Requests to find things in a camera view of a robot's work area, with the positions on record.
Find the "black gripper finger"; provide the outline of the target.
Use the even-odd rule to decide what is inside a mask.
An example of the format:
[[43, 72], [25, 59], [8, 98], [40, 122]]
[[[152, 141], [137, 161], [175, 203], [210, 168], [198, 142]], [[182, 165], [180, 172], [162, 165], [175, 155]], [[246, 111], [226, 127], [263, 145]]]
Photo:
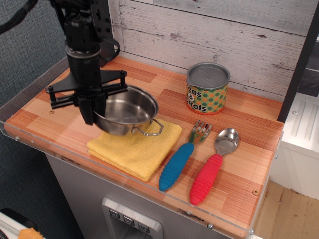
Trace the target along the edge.
[[92, 102], [88, 98], [79, 97], [78, 98], [78, 107], [80, 109], [81, 115], [85, 124], [93, 125], [94, 117], [92, 110]]
[[93, 99], [93, 110], [96, 114], [104, 116], [106, 107], [106, 98], [104, 93], [99, 93]]

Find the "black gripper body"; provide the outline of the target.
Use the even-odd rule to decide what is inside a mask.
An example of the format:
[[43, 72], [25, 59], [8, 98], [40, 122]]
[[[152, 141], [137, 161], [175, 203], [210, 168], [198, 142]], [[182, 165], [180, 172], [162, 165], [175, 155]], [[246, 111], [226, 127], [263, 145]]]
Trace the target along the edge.
[[100, 51], [67, 51], [70, 73], [46, 88], [53, 109], [80, 105], [80, 99], [91, 100], [101, 94], [109, 96], [127, 90], [124, 70], [100, 69]]

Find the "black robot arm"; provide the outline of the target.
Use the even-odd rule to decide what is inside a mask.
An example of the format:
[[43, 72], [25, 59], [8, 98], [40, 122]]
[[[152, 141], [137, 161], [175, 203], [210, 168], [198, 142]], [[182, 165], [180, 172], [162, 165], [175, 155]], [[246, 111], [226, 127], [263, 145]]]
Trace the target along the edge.
[[103, 114], [110, 95], [125, 92], [126, 71], [102, 70], [100, 61], [109, 62], [118, 56], [119, 43], [100, 37], [99, 21], [104, 16], [92, 0], [52, 0], [66, 36], [65, 51], [70, 73], [63, 80], [50, 85], [53, 109], [68, 105], [79, 108], [85, 124], [93, 125], [96, 114]]

